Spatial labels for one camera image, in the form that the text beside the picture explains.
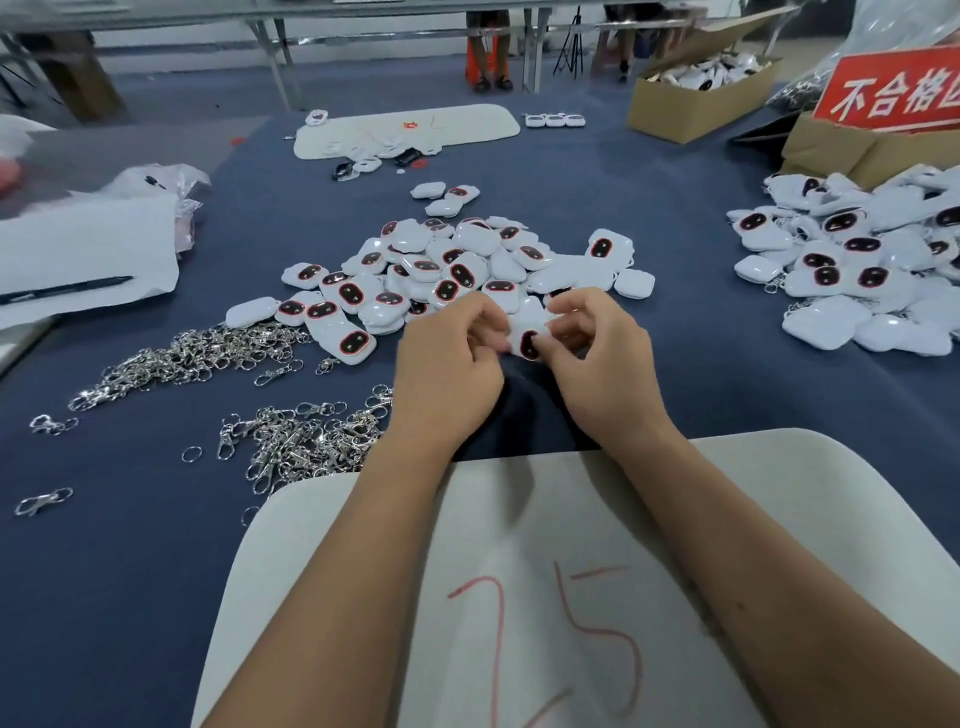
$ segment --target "hand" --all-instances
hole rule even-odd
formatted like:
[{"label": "hand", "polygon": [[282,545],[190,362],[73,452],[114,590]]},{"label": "hand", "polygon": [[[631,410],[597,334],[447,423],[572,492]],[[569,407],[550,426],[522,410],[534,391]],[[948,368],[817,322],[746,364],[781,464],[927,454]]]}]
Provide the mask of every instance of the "hand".
[{"label": "hand", "polygon": [[509,330],[503,309],[478,292],[407,324],[396,352],[388,433],[452,457],[500,396],[497,352],[510,349]]},{"label": "hand", "polygon": [[[644,437],[674,431],[660,397],[650,336],[599,288],[575,288],[547,309],[553,338],[534,346],[553,371],[574,422],[614,458]],[[572,352],[589,347],[586,358]]]}]

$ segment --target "white board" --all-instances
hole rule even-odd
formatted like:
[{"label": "white board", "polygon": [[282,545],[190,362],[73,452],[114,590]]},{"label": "white board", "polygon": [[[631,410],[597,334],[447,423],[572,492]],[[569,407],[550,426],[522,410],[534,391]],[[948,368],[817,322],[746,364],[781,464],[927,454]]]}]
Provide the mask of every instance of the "white board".
[{"label": "white board", "polygon": [[[881,612],[960,668],[960,569],[864,460],[807,430],[696,444]],[[254,519],[210,641],[195,728],[299,576],[355,478],[289,485]],[[398,725],[491,725],[496,663],[501,726],[532,725],[537,716],[551,728],[765,725],[711,636],[699,597],[603,453],[458,463],[441,498]],[[477,577],[491,578],[456,594]],[[590,633],[595,629],[616,634]]]},{"label": "white board", "polygon": [[[513,115],[497,104],[330,117],[319,127],[303,126],[297,130],[294,154],[300,159],[331,159],[343,157],[352,147],[376,153],[390,138],[400,139],[405,149],[416,147],[425,139],[450,147],[519,133],[520,125]],[[327,151],[333,142],[340,145],[341,151]]]}]

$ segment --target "gray floor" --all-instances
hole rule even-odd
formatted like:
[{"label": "gray floor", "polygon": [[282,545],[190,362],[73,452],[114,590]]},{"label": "gray floor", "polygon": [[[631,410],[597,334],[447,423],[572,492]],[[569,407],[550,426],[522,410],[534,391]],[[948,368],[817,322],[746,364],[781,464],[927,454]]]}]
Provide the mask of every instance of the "gray floor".
[{"label": "gray floor", "polygon": [[[780,79],[788,80],[803,73],[837,45],[837,38],[785,40],[778,44],[777,55],[783,57]],[[745,44],[751,50],[755,44]],[[579,76],[574,80],[569,71],[552,75],[556,54],[544,59],[542,90],[572,89],[583,86],[591,94],[623,97],[630,95],[630,85],[617,83],[616,73],[598,79]],[[590,57],[584,58],[589,70]],[[520,59],[511,60],[516,83],[514,95],[520,94]],[[388,61],[338,61],[333,63],[298,64],[298,73],[306,105],[328,109],[338,116],[357,113],[378,113],[397,108],[397,98],[407,109],[428,109],[475,103],[476,94],[464,79],[464,57],[443,56]],[[17,92],[31,102],[23,115],[58,128],[80,126],[65,107],[54,101],[49,88],[35,92],[16,78],[7,75]],[[112,124],[170,124],[236,117],[269,116],[283,109],[270,69],[263,67],[231,68],[179,73],[115,74],[113,82],[127,103],[124,117]],[[502,93],[492,91],[495,100]],[[536,97],[529,97],[530,112],[570,109],[541,109]],[[16,113],[0,93],[0,111]]]}]

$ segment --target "tripod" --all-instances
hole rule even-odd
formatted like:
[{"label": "tripod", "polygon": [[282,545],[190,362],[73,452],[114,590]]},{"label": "tripod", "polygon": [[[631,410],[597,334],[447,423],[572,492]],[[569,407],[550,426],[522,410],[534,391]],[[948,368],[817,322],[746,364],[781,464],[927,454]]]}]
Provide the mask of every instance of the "tripod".
[{"label": "tripod", "polygon": [[[572,25],[580,25],[580,22],[583,18],[580,16],[580,6],[577,6],[577,14],[573,16]],[[566,50],[566,45],[570,43],[570,50]],[[580,62],[580,72],[584,72],[584,37],[579,33],[574,33],[573,28],[566,32],[566,38],[564,39],[564,47],[560,50],[560,55],[557,57],[557,62],[553,66],[553,75],[557,75],[557,70],[560,68],[560,64],[563,63],[564,68],[567,70],[573,71],[573,78],[577,78],[577,61]]]}]

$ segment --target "clear plastic bag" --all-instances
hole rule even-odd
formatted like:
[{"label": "clear plastic bag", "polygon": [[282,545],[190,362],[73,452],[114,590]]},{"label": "clear plastic bag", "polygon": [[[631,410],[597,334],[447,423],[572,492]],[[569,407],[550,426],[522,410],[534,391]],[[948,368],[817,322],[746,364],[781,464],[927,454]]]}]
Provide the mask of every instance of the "clear plastic bag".
[{"label": "clear plastic bag", "polygon": [[87,200],[108,197],[128,200],[145,195],[177,195],[177,219],[174,224],[174,250],[183,253],[193,248],[194,213],[203,206],[201,198],[210,187],[210,177],[189,164],[145,164],[129,167],[97,192],[70,192],[70,197],[49,203],[30,205],[24,212],[49,209],[53,206],[75,205]]},{"label": "clear plastic bag", "polygon": [[958,29],[957,0],[857,0],[847,39],[767,103],[783,112],[811,110],[820,100],[837,62],[844,56],[927,48]]}]

